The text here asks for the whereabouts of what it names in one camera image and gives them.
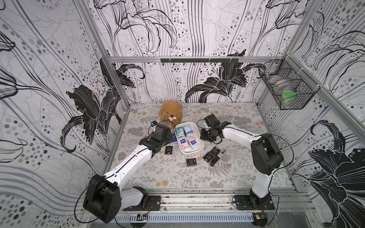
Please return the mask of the teal cartoon tissue pack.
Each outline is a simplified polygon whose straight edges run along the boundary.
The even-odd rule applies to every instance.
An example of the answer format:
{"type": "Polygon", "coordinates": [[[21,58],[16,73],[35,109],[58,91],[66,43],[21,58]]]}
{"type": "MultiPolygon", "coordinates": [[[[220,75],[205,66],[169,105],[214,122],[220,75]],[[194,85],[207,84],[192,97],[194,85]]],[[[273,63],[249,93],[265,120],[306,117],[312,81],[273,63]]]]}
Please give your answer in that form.
{"type": "Polygon", "coordinates": [[[176,128],[175,135],[177,139],[185,137],[184,128],[183,127],[176,128]]]}

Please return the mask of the pink Tempo tissue pack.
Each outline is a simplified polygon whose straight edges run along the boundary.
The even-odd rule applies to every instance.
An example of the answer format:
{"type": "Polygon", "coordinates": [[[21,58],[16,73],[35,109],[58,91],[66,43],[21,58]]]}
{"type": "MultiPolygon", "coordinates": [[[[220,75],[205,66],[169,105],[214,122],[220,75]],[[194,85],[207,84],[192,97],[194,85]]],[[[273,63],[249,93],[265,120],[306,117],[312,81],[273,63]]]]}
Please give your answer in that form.
{"type": "Polygon", "coordinates": [[[180,137],[180,138],[177,139],[177,141],[179,143],[179,146],[180,146],[181,150],[189,148],[189,144],[188,144],[185,137],[180,137]]]}

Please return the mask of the black long tissue pack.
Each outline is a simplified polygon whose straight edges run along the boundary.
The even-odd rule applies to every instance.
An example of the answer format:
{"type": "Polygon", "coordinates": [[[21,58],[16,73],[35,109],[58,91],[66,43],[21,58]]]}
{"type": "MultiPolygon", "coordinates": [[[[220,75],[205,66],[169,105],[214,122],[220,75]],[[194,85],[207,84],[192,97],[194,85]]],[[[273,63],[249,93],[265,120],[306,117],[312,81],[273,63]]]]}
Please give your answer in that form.
{"type": "Polygon", "coordinates": [[[202,158],[209,163],[221,150],[217,147],[213,147],[206,155],[202,158]]]}

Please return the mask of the light blue tissue pack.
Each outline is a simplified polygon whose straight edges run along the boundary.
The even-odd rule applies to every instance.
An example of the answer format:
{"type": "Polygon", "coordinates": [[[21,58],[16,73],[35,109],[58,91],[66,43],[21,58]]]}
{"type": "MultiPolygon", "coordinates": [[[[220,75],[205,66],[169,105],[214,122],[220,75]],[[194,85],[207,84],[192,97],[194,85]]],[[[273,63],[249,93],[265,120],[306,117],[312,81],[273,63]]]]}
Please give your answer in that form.
{"type": "Polygon", "coordinates": [[[183,126],[183,129],[184,129],[185,135],[187,137],[194,134],[194,131],[193,131],[193,129],[192,129],[192,127],[191,127],[190,124],[184,125],[183,126]]]}

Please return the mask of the grey black stapler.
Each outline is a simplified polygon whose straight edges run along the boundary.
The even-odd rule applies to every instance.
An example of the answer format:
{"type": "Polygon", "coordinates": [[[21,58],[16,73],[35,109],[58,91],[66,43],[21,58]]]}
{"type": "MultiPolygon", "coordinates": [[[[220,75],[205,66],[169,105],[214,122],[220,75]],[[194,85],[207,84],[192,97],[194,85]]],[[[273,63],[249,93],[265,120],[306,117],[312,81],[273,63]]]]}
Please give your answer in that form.
{"type": "Polygon", "coordinates": [[[222,158],[226,155],[226,151],[221,151],[219,152],[210,162],[210,166],[211,167],[215,167],[221,160],[222,158]]]}

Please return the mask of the black square tissue pack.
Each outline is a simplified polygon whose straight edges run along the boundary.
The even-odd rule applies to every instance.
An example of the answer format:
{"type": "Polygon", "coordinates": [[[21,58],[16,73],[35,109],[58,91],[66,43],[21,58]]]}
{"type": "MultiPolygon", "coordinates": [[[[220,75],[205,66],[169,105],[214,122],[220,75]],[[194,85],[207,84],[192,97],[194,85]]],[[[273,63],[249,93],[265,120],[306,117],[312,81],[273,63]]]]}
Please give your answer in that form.
{"type": "Polygon", "coordinates": [[[194,166],[197,166],[197,160],[196,160],[196,158],[189,158],[189,159],[186,159],[186,166],[187,166],[187,167],[194,167],[194,166]]]}

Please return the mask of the white blue tissue pack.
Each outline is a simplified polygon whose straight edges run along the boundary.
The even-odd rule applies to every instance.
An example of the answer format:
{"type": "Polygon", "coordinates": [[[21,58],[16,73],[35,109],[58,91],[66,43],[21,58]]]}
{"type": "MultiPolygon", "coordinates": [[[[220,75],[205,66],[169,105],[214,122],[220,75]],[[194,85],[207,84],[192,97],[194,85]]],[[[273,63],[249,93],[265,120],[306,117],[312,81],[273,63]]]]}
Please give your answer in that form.
{"type": "Polygon", "coordinates": [[[198,144],[198,142],[197,142],[197,140],[196,140],[195,137],[188,138],[188,142],[189,142],[189,145],[190,145],[190,147],[192,149],[195,149],[195,148],[198,148],[199,147],[199,144],[198,144]]]}

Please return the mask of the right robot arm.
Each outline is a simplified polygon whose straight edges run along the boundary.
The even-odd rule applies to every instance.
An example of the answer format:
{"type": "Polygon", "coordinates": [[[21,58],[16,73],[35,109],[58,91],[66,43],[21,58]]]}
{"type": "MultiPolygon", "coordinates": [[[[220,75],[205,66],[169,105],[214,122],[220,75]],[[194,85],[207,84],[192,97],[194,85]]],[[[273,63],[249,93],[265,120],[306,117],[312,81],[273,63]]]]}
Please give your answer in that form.
{"type": "Polygon", "coordinates": [[[204,118],[205,127],[201,130],[201,139],[208,142],[221,139],[233,140],[252,151],[252,161],[256,168],[254,185],[250,197],[265,200],[270,195],[270,186],[274,173],[281,167],[283,154],[271,134],[257,135],[240,129],[230,122],[220,122],[214,114],[204,118]]]}

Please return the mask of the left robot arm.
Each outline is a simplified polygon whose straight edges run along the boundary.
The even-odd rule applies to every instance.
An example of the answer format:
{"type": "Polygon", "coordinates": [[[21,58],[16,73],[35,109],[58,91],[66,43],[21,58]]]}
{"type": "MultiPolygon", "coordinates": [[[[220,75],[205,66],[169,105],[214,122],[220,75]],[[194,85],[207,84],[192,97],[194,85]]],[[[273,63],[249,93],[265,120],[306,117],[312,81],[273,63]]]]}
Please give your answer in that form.
{"type": "Polygon", "coordinates": [[[82,192],[83,208],[104,223],[109,223],[120,210],[149,211],[148,192],[142,187],[125,188],[128,179],[162,147],[173,142],[169,126],[158,124],[155,130],[140,140],[135,150],[119,165],[105,173],[95,174],[82,192]]]}

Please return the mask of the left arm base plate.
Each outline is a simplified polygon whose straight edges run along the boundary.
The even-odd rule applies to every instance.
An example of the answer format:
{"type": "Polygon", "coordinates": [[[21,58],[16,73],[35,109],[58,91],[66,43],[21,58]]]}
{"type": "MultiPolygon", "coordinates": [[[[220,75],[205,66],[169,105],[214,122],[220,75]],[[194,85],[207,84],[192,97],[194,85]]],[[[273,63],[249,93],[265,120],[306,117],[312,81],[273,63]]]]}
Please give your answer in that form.
{"type": "Polygon", "coordinates": [[[123,211],[159,211],[161,206],[161,196],[160,195],[149,195],[145,198],[142,203],[137,206],[131,206],[123,211]]]}

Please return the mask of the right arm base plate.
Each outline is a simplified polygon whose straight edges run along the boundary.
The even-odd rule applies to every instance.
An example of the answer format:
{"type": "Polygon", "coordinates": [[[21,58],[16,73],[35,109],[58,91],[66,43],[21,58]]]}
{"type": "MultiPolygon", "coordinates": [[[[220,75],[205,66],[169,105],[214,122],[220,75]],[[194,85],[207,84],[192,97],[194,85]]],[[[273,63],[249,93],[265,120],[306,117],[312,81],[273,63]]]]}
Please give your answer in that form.
{"type": "Polygon", "coordinates": [[[264,198],[257,198],[255,195],[234,195],[232,198],[239,211],[271,211],[275,210],[272,197],[268,194],[264,198]]]}

